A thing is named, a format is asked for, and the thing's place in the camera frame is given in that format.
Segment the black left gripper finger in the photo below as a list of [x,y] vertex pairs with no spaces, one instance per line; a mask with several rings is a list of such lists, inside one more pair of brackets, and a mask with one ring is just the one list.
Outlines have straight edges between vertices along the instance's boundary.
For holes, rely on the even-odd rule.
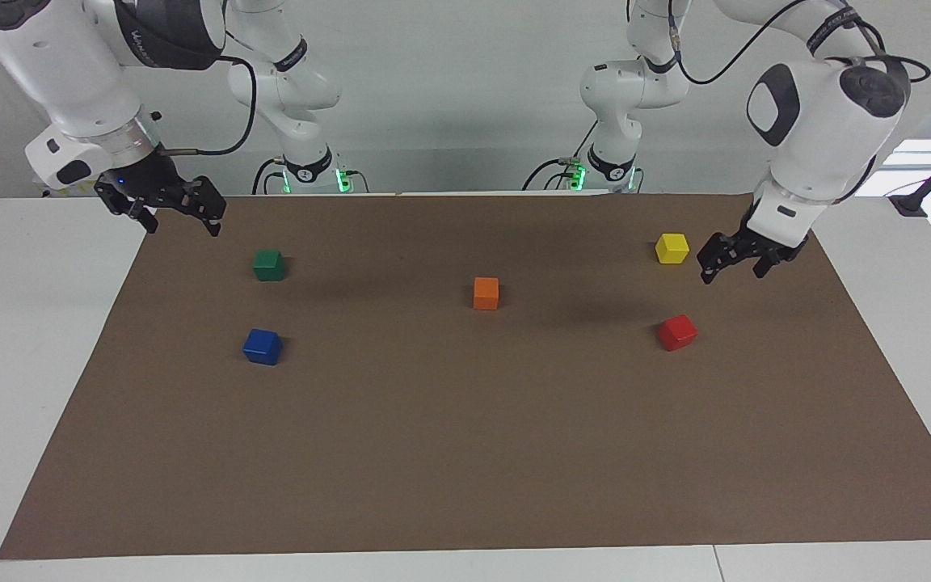
[[709,286],[723,269],[730,268],[747,258],[749,258],[749,240],[736,235],[714,233],[696,254],[696,260],[701,266],[702,283]]
[[752,272],[757,279],[764,279],[776,266],[794,260],[794,248],[772,247],[762,251]]

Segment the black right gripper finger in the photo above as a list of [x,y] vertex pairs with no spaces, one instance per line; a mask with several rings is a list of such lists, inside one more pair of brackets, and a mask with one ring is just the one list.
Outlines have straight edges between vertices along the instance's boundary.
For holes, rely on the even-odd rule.
[[199,220],[211,237],[221,234],[226,201],[207,176],[183,184],[183,214]]
[[141,225],[148,234],[158,231],[158,220],[145,208],[143,201],[132,201],[115,188],[99,188],[99,199],[111,214],[125,215]]

